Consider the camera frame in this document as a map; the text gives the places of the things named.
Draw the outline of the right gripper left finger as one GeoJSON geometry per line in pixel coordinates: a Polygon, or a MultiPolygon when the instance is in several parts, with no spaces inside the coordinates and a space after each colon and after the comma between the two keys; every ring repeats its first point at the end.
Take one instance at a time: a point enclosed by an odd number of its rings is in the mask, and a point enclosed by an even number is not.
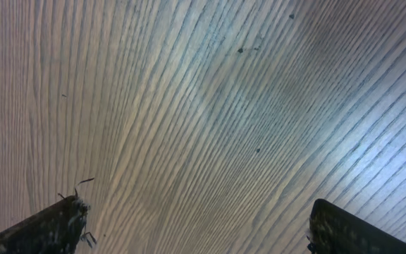
{"type": "Polygon", "coordinates": [[[71,254],[79,242],[97,244],[87,230],[90,205],[75,190],[53,205],[0,232],[0,254],[71,254]]]}

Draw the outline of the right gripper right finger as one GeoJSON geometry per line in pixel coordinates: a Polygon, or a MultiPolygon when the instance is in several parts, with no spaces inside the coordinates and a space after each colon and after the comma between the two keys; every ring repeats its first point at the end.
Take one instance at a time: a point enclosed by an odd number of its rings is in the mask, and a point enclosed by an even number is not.
{"type": "Polygon", "coordinates": [[[319,198],[309,217],[312,254],[406,254],[406,243],[319,198]]]}

